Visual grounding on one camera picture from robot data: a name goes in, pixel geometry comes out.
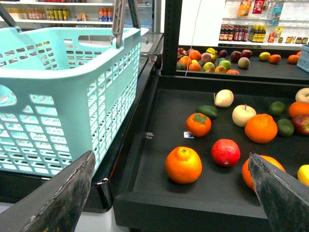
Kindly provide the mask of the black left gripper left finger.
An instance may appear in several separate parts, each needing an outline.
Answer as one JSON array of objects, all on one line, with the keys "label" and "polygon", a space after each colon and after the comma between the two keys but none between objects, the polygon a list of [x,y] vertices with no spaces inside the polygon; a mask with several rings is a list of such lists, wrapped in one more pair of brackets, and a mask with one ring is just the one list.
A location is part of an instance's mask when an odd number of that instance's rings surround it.
[{"label": "black left gripper left finger", "polygon": [[2,232],[73,232],[90,192],[93,151],[0,214]]}]

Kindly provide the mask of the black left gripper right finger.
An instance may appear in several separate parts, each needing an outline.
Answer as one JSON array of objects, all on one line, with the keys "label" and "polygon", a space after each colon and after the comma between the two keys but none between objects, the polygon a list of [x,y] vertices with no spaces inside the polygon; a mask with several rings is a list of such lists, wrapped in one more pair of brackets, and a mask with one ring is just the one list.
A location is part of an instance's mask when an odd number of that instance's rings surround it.
[{"label": "black left gripper right finger", "polygon": [[309,187],[256,153],[248,168],[255,193],[274,232],[309,230]]}]

